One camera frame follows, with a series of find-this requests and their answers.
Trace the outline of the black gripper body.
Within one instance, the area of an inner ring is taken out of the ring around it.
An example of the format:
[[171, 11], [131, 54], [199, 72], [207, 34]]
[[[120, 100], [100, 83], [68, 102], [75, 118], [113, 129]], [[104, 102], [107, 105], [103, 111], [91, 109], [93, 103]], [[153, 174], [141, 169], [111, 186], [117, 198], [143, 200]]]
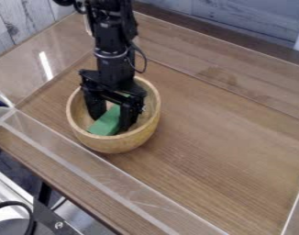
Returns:
[[88, 106], [103, 106], [107, 101], [121, 105], [143, 105], [145, 90], [135, 80], [135, 52], [121, 56], [97, 55], [97, 68], [80, 69], [81, 90]]

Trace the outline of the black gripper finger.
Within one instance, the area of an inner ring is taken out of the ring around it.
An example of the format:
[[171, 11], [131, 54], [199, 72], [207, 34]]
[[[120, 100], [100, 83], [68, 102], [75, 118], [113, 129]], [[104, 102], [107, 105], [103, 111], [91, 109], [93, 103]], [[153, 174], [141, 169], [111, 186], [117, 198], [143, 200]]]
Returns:
[[143, 103], [124, 103], [120, 106], [119, 130], [128, 131], [143, 112]]
[[83, 91], [83, 96], [88, 114], [93, 120], [97, 120], [107, 111], [105, 100], [97, 93], [88, 90]]

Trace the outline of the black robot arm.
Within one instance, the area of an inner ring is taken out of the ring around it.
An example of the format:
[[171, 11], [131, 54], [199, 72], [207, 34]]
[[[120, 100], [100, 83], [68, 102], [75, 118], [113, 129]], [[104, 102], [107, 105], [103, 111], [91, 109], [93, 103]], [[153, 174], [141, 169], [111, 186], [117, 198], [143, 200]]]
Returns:
[[85, 15], [95, 38], [95, 70], [81, 69], [81, 90], [89, 116], [93, 120], [107, 112], [107, 103], [119, 105], [119, 131], [136, 123], [144, 106], [147, 91], [137, 84], [135, 53], [141, 53], [133, 43], [139, 35], [131, 0], [53, 0], [60, 6], [72, 6]]

